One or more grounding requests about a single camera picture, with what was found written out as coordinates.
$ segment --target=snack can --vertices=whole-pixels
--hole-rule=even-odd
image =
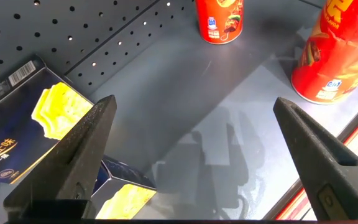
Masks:
[[[242,31],[244,0],[196,0],[202,38],[211,44],[226,44]]]
[[[319,104],[344,100],[358,87],[358,0],[327,0],[291,82]]]

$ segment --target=perforated metal panel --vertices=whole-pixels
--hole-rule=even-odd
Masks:
[[[183,18],[192,13],[195,13],[194,0],[158,1],[74,68],[67,78],[82,94],[89,95],[163,32],[179,27],[178,23],[186,21]]]
[[[0,0],[0,77],[39,54],[64,74],[156,0]]]

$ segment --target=potato chip can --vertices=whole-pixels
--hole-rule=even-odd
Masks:
[[[226,44],[242,31],[244,0],[196,0],[202,38],[211,44]]]
[[[342,101],[358,87],[358,0],[327,0],[291,82],[319,104]]]

